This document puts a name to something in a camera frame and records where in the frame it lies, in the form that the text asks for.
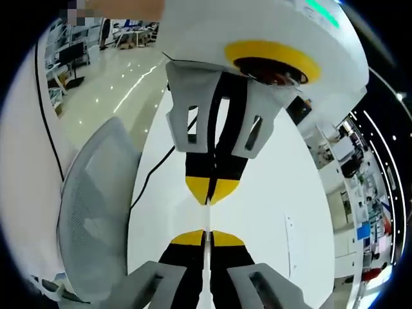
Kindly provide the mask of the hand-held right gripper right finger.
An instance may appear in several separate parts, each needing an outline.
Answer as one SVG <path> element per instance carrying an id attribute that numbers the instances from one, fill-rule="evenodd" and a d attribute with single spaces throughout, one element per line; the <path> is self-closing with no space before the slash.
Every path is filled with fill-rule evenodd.
<path id="1" fill-rule="evenodd" d="M 255 263 L 243 241 L 211 232 L 210 289 L 216 308 L 297 308 L 298 287 L 266 263 Z"/>

